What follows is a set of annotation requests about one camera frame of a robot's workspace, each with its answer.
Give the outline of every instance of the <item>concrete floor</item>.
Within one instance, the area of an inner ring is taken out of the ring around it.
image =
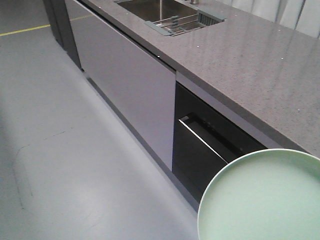
[[[41,0],[0,2],[0,240],[196,240],[196,212],[50,28],[3,35],[45,24]]]

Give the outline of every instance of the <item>drawer handle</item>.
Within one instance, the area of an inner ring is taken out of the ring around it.
[[[228,162],[219,154],[217,153],[216,150],[214,150],[208,143],[206,143],[205,140],[203,140],[194,130],[192,130],[186,123],[185,121],[189,120],[189,116],[184,116],[180,119],[178,119],[178,121],[186,128],[188,129],[193,135],[195,135],[206,147],[208,147],[212,152],[214,152],[214,154],[216,154],[219,158],[221,158],[225,163],[228,164]]]

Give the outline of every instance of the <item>green plate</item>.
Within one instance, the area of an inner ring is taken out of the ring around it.
[[[267,149],[224,167],[198,211],[199,240],[319,240],[320,160]]]

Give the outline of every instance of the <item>countertop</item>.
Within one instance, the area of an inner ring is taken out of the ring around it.
[[[80,2],[281,146],[320,157],[318,39],[214,0],[198,7],[227,20],[178,36],[159,34],[113,0]]]

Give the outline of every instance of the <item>dark cabinet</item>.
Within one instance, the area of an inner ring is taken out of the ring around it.
[[[172,172],[199,202],[228,163],[266,147],[176,83]]]

